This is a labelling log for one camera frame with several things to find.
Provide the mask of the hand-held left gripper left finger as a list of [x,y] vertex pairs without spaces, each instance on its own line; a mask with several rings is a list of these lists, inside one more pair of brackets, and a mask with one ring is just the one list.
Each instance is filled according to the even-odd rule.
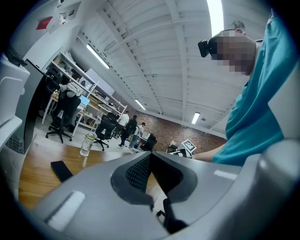
[[146,194],[149,152],[87,167],[33,209],[55,240],[161,240],[168,231]]

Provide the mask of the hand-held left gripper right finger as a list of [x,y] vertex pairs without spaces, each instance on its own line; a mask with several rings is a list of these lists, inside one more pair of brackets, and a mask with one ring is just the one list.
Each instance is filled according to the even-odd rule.
[[166,198],[164,226],[185,227],[207,214],[241,172],[240,166],[153,153],[151,171]]

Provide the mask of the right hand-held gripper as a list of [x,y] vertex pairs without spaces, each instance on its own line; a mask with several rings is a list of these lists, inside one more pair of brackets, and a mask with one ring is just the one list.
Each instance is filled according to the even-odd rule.
[[196,150],[196,146],[189,140],[184,140],[178,146],[174,145],[174,141],[171,142],[168,147],[168,153],[183,158],[192,158],[193,152]]

